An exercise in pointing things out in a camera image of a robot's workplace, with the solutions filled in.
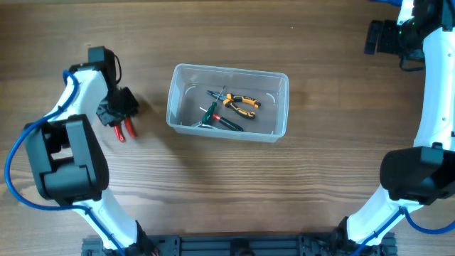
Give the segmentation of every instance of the pliers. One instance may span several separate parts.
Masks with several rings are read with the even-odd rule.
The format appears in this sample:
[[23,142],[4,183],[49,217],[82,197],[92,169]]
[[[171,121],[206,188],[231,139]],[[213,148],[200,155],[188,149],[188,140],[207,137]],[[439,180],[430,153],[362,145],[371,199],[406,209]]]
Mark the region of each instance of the pliers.
[[[210,96],[214,97],[215,99],[218,98],[218,95],[220,95],[219,92],[213,92],[210,90],[208,90],[207,93]],[[253,105],[256,108],[261,107],[261,102],[259,102],[259,100],[253,99],[248,96],[233,95],[232,93],[228,93],[226,95],[221,94],[218,100],[221,100],[225,107],[233,109],[234,112],[236,112],[241,117],[244,117],[246,119],[254,119],[256,117],[256,114],[254,112],[248,112],[246,110],[239,108],[234,102],[244,102]]]

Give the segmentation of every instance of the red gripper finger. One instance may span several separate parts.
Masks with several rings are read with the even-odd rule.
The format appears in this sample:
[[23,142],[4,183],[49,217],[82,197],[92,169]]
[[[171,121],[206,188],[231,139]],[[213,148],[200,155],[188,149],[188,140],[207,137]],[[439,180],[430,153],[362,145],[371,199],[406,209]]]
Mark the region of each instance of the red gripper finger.
[[125,142],[125,136],[122,133],[122,127],[120,125],[114,126],[115,136],[117,136],[120,142]]
[[131,118],[125,118],[125,127],[127,128],[128,134],[131,138],[137,137],[136,131],[134,131],[133,123],[131,122]]

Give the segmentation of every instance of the green screwdriver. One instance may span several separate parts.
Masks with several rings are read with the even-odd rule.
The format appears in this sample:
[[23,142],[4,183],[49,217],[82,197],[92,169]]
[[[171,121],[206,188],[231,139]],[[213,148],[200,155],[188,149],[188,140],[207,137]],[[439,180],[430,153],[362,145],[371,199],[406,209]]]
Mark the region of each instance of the green screwdriver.
[[204,116],[203,116],[203,118],[202,118],[202,123],[203,123],[203,124],[208,124],[208,122],[209,122],[210,119],[212,118],[213,112],[215,111],[216,102],[217,102],[217,100],[220,98],[221,93],[223,92],[223,90],[225,89],[225,87],[226,87],[226,85],[223,86],[223,88],[221,89],[220,94],[218,95],[218,98],[216,98],[216,100],[212,103],[212,105],[208,108],[207,112],[204,114]]

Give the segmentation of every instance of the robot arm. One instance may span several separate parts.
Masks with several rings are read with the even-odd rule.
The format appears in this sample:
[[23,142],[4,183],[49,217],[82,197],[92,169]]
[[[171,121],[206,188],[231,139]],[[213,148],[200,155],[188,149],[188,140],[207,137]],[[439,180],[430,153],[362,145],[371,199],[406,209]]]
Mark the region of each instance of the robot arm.
[[[153,247],[139,224],[120,206],[108,188],[109,171],[106,159],[91,128],[98,116],[104,125],[117,125],[137,112],[137,102],[127,88],[115,83],[113,53],[104,47],[89,50],[89,63],[71,67],[77,79],[66,79],[66,88],[50,113],[61,108],[73,94],[75,97],[62,114],[48,120],[26,138],[26,151],[38,192],[60,206],[84,206],[91,209],[97,222],[112,234],[122,248],[136,251]],[[55,159],[52,154],[71,148],[73,155]],[[79,213],[102,238],[106,249],[116,245],[84,211]]]
[[[410,213],[455,193],[455,180],[450,174],[455,159],[453,11],[446,0],[404,0],[398,21],[386,21],[383,25],[378,52],[398,54],[402,61],[425,62],[422,119],[414,148],[385,156],[380,170],[381,185],[357,213],[341,223],[348,240],[362,244],[375,235],[366,245],[379,245],[386,232],[404,218],[395,216],[401,208]],[[378,21],[372,22],[365,53],[371,54],[368,44],[374,38],[373,25],[377,24]],[[377,233],[389,221],[391,224]]]

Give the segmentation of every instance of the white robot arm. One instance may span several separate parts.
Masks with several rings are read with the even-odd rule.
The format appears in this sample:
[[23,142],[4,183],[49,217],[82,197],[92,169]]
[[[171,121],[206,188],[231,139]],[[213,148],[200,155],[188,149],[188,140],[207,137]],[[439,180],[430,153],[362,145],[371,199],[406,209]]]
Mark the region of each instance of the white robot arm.
[[[424,205],[429,205],[435,198],[445,198],[444,196],[447,195],[443,195],[444,193],[453,194],[453,191],[449,189],[450,182],[441,183],[440,181],[435,181],[431,175],[441,171],[444,160],[448,161],[449,155],[443,156],[444,150],[455,151],[455,32],[444,28],[444,24],[440,26],[432,25],[432,28],[435,29],[426,35],[423,41],[419,41],[415,31],[421,29],[428,33],[429,28],[425,27],[421,20],[429,17],[414,17],[414,14],[429,15],[425,12],[422,13],[422,9],[427,8],[429,4],[433,4],[432,7],[434,8],[438,5],[437,7],[440,8],[439,12],[450,12],[451,14],[453,12],[445,10],[451,8],[448,1],[433,1],[433,3],[430,3],[430,1],[427,3],[419,1],[419,3],[421,4],[421,6],[418,6],[419,9],[414,10],[414,1],[404,0],[396,28],[393,26],[387,27],[388,31],[396,31],[397,45],[405,48],[408,45],[409,48],[402,49],[402,52],[398,53],[397,49],[393,49],[392,52],[389,48],[386,47],[386,50],[384,50],[385,46],[379,45],[378,51],[382,49],[384,52],[398,53],[402,60],[406,58],[419,60],[422,57],[422,54],[419,54],[419,50],[423,52],[426,70],[424,104],[419,131],[414,140],[415,149],[423,148],[423,150],[409,149],[406,152],[402,151],[401,154],[386,156],[381,166],[381,183],[386,183],[388,186],[393,182],[397,183],[391,180],[404,178],[405,176],[400,176],[397,173],[407,168],[410,168],[410,170],[406,174],[405,183],[411,179],[411,175],[420,176],[421,174],[419,173],[424,173],[425,171],[427,173],[422,174],[421,180],[414,182],[412,186],[408,186],[409,184],[398,186],[394,183],[394,194],[398,192],[401,194],[398,198],[396,195],[391,196],[389,191],[383,185],[380,185],[368,202],[357,213],[349,216],[346,225],[348,239],[358,244],[362,244],[365,239],[374,234],[375,237],[367,242],[366,245],[379,245],[387,231],[399,223],[404,216],[399,215],[383,232],[377,233],[377,231],[387,221],[391,220],[401,208],[406,208],[410,213]],[[383,44],[390,45],[390,42],[383,42]],[[431,171],[422,171],[422,169],[427,167],[425,164],[427,166],[434,164],[434,166]],[[428,200],[428,198],[419,198],[419,196],[432,198]]]
[[[64,78],[66,88],[50,114],[70,101],[68,107],[26,138],[33,176],[42,197],[61,206],[89,208],[92,216],[80,208],[73,210],[93,227],[106,249],[116,250],[119,245],[144,250],[147,246],[138,243],[138,237],[144,236],[139,224],[127,215],[107,187],[107,162],[90,127],[96,116],[104,125],[116,126],[136,113],[138,104],[127,88],[117,88],[114,55],[110,50],[89,49],[89,60],[71,67],[73,77]],[[51,154],[62,147],[70,147],[73,156],[54,159]]]

